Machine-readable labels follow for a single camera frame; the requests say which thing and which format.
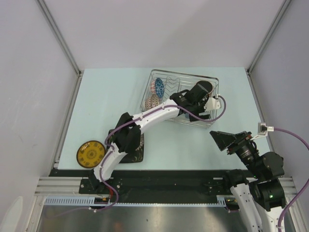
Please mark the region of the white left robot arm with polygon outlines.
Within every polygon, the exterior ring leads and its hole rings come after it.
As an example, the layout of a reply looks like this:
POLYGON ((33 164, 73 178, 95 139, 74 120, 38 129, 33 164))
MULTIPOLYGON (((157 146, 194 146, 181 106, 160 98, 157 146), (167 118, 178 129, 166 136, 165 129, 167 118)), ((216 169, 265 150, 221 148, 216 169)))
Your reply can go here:
POLYGON ((150 110, 133 116, 122 114, 116 128, 106 138, 106 142, 109 142, 107 154, 89 173, 90 188, 96 193, 106 189, 106 180, 111 177, 116 165, 139 147, 141 135, 151 126, 185 113, 191 116, 191 121, 206 120, 206 117, 199 117, 199 114, 205 111, 212 89, 208 81, 198 81, 190 90, 174 93, 150 110))

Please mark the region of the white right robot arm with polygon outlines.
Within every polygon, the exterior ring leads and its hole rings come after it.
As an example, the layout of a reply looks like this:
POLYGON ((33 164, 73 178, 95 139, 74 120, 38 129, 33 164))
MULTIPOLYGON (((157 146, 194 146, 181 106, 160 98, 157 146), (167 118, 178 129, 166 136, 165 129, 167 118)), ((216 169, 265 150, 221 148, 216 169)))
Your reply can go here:
POLYGON ((260 155, 255 143, 272 130, 272 127, 262 126, 256 136, 249 131, 236 134, 210 132, 218 148, 229 155, 236 154, 254 177, 254 181, 248 181, 240 169, 227 171, 223 176, 223 189, 236 199, 240 216, 249 232, 274 232, 279 229, 279 217, 286 206, 279 181, 279 177, 284 175, 283 158, 275 152, 260 155))

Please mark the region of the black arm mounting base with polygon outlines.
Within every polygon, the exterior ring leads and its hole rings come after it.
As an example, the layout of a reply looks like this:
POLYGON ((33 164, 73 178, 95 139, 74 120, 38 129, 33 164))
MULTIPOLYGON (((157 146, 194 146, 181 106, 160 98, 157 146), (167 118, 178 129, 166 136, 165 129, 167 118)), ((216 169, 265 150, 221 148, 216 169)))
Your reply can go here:
MULTIPOLYGON (((50 177, 87 177, 89 170, 53 169, 50 177)), ((111 201, 160 203, 204 203, 219 195, 230 196, 224 184, 225 170, 117 170, 107 184, 93 190, 89 179, 79 193, 106 197, 111 201)))

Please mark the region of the blue triangle pattern bowl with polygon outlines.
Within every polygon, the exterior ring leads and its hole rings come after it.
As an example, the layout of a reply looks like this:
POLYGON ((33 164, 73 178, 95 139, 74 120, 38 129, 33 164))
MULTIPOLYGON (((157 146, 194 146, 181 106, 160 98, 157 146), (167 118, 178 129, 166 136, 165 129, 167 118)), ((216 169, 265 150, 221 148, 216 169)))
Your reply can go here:
POLYGON ((150 92, 156 94, 158 98, 163 98, 165 92, 165 86, 161 78, 154 79, 150 84, 150 92))

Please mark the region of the yellow round plate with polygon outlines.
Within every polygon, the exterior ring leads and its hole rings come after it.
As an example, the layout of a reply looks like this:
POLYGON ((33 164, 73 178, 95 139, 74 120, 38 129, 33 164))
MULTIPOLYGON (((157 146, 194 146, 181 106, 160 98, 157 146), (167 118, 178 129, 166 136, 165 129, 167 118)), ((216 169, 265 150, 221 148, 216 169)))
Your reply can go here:
POLYGON ((105 154, 105 146, 99 141, 91 140, 79 147, 76 153, 76 160, 81 167, 91 169, 102 162, 105 154))

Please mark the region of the red black skull mug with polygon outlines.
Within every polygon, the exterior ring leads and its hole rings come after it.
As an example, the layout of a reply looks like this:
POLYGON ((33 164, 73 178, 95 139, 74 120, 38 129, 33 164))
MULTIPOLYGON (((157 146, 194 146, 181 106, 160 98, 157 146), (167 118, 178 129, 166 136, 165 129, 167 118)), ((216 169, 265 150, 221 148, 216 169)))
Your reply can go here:
POLYGON ((205 93, 208 93, 209 96, 211 96, 214 91, 214 86, 210 81, 198 81, 195 86, 198 87, 199 90, 203 90, 205 93))

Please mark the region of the metal wire dish rack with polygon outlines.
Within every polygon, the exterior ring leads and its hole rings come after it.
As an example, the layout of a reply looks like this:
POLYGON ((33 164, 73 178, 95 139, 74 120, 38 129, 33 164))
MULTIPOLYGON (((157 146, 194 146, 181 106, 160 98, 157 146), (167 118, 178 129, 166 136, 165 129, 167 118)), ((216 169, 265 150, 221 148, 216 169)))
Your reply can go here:
MULTIPOLYGON (((150 84, 156 78, 161 78, 165 86, 164 96, 163 98, 160 99, 161 101, 160 104, 166 103, 167 100, 174 100, 176 103, 180 103, 180 91, 184 89, 191 89, 196 84, 196 82, 202 80, 210 81, 214 86, 214 91, 210 97, 218 94, 218 88, 219 88, 218 78, 153 69, 150 72, 150 77, 140 104, 140 110, 143 112, 145 111, 144 101, 152 95, 152 93, 150 92, 150 84)), ((185 118, 185 114, 179 114, 177 117, 171 118, 170 121, 183 123, 186 125, 209 128, 215 122, 215 119, 217 118, 217 112, 218 110, 213 110, 201 113, 200 116, 210 114, 210 119, 205 119, 204 122, 200 120, 190 122, 188 118, 185 118)))

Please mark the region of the black square floral plate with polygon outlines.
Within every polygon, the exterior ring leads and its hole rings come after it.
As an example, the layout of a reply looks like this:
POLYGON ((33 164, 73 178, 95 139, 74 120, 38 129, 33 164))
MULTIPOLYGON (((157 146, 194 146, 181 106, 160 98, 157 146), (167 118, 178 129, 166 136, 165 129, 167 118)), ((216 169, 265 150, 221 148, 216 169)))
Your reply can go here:
POLYGON ((144 134, 140 129, 122 128, 111 135, 108 144, 115 143, 120 152, 126 155, 120 159, 120 164, 139 163, 144 158, 144 134))

